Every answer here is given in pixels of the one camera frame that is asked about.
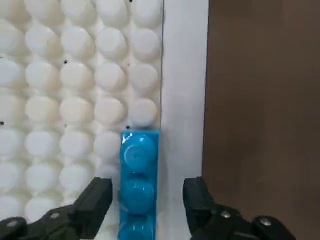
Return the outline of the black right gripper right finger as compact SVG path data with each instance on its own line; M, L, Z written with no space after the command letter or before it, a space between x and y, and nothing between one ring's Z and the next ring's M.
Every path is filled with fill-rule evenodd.
M214 202L201 176L183 182L183 204L192 240L294 240L277 218L261 215L248 221L232 207Z

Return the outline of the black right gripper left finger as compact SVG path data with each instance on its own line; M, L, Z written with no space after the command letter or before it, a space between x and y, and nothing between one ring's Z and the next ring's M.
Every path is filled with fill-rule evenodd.
M35 222L10 217L0 222L2 240L92 240L112 204L112 180L94 177L71 205L49 210Z

